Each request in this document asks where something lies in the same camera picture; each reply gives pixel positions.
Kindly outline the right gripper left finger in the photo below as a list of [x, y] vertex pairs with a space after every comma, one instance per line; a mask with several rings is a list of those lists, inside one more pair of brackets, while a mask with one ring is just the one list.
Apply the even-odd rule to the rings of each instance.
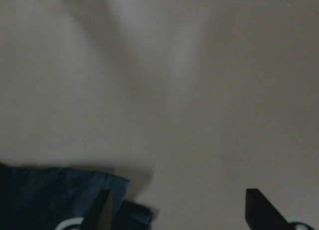
[[111, 190], [102, 190], [85, 217], [62, 221], [57, 230], [110, 230], [113, 222], [113, 196]]

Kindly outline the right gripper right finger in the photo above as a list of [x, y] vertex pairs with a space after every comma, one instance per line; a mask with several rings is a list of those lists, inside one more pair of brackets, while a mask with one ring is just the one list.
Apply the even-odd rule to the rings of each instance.
[[259, 189], [246, 189], [245, 221], [251, 230], [312, 230], [298, 221], [287, 221]]

